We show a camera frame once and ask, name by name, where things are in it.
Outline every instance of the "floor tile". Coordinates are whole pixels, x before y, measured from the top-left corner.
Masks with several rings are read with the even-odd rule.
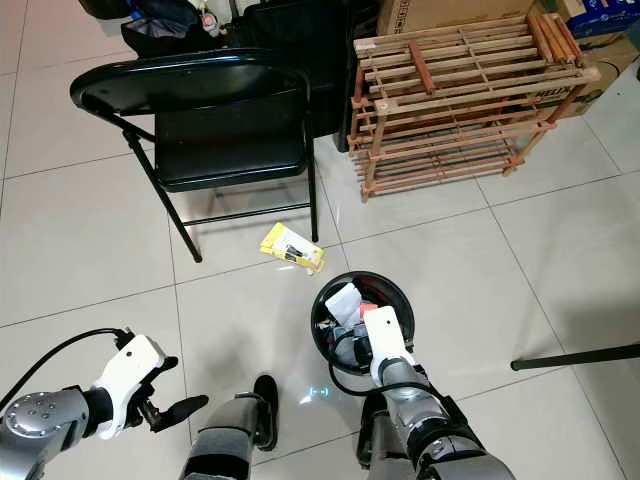
[[[120,33],[125,21],[98,20],[76,0],[29,0],[20,70],[131,51]]]
[[[355,240],[486,205],[473,180],[436,185],[360,201],[351,159],[339,153],[331,137],[316,142],[316,157],[329,203],[343,241]]]
[[[4,188],[0,324],[172,283],[167,217],[133,156]]]
[[[306,202],[309,188],[306,174],[282,180],[199,190],[172,196],[183,220],[226,215],[236,212],[270,208],[271,206]],[[317,181],[318,245],[339,243],[335,223],[324,191]],[[273,260],[261,253],[260,242],[276,222],[311,240],[311,216],[308,208],[255,217],[204,224],[190,231],[199,243],[203,262],[197,264],[187,250],[178,231],[171,228],[176,281],[220,273],[256,263]]]
[[[484,446],[518,480],[621,480],[571,369],[460,402]]]
[[[261,373],[280,388],[280,433],[273,452],[256,462],[355,432],[360,401],[337,391],[310,332],[310,311],[320,289],[344,272],[339,247],[327,249],[324,270],[271,262],[178,285],[187,390],[220,405],[250,390]],[[328,395],[314,391],[329,389]],[[204,413],[193,417],[192,431]]]
[[[523,377],[520,356],[559,345],[491,213],[460,215],[345,244],[352,270],[397,283],[411,302],[415,357],[460,398]]]
[[[640,339],[640,173],[495,213],[568,351]]]
[[[640,168],[640,60],[631,64],[585,115],[585,120],[623,172]]]
[[[27,0],[0,0],[0,75],[18,70]]]
[[[7,177],[129,153],[118,128],[77,108],[69,97],[78,75],[126,58],[100,57],[20,72]]]
[[[0,179],[4,176],[15,79],[16,76],[13,74],[0,76]]]
[[[487,175],[478,182],[494,205],[617,174],[584,119],[573,117],[560,120],[514,174]]]
[[[94,328],[126,326],[150,336],[167,355],[180,356],[175,294],[173,288],[167,288],[0,329],[0,362],[12,366],[0,369],[0,383],[7,388],[41,354],[73,335]],[[109,336],[83,340],[49,361],[21,394],[55,391],[70,385],[87,389],[115,353]],[[166,409],[184,398],[182,369],[163,373],[154,386],[157,391],[152,400]],[[186,422],[158,434],[141,425],[114,440],[82,440],[47,466],[45,478],[173,480],[178,478],[188,451]]]
[[[365,480],[369,472],[362,470],[356,459],[357,435],[334,440],[271,462],[253,467],[253,480]]]
[[[628,479],[640,478],[640,360],[575,367]]]

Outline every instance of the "wires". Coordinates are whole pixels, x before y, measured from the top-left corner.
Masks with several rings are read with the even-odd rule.
[[[20,380],[9,390],[9,392],[0,400],[0,411],[2,411],[9,402],[13,399],[13,397],[20,391],[20,389],[24,386],[25,383],[29,381],[29,379],[44,365],[47,361],[51,359],[56,353],[69,345],[76,343],[79,340],[85,339],[87,337],[92,337],[94,335],[106,335],[112,334],[115,335],[118,341],[124,340],[130,337],[132,334],[125,332],[119,328],[98,328],[95,330],[89,330],[88,332],[81,333],[76,335],[75,337],[71,337],[68,340],[65,340],[60,345],[52,348],[47,353],[45,353],[33,366],[27,370]]]
[[[336,341],[329,348],[329,355],[331,357],[333,357],[336,360],[338,359],[335,354],[336,348],[338,348],[338,345],[340,344],[340,342],[342,342],[342,340],[344,340],[347,337],[353,337],[353,330],[343,333],[338,338],[336,338]],[[353,395],[355,397],[367,397],[369,395],[388,392],[389,390],[395,390],[398,388],[417,388],[418,390],[423,390],[429,394],[432,393],[427,385],[423,383],[418,383],[418,382],[392,383],[391,385],[384,385],[382,387],[372,388],[370,390],[351,390],[350,388],[345,387],[342,383],[340,383],[340,381],[338,381],[338,377],[336,377],[336,372],[333,367],[333,363],[331,362],[329,362],[329,375],[331,376],[331,380],[336,385],[336,387],[338,387],[338,389],[342,390],[347,395]]]

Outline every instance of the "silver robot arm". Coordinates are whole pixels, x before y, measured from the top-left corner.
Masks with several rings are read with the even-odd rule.
[[[515,480],[483,448],[453,399],[437,392],[406,351],[393,308],[367,312],[365,324],[373,351],[371,375],[378,386],[397,386],[384,392],[388,420],[417,478]]]
[[[12,401],[0,423],[0,480],[35,480],[60,452],[94,433],[102,439],[140,425],[158,432],[186,419],[207,403],[188,398],[160,413],[149,397],[151,382],[178,361],[148,337],[122,332],[120,351],[86,392],[71,387],[38,392]]]

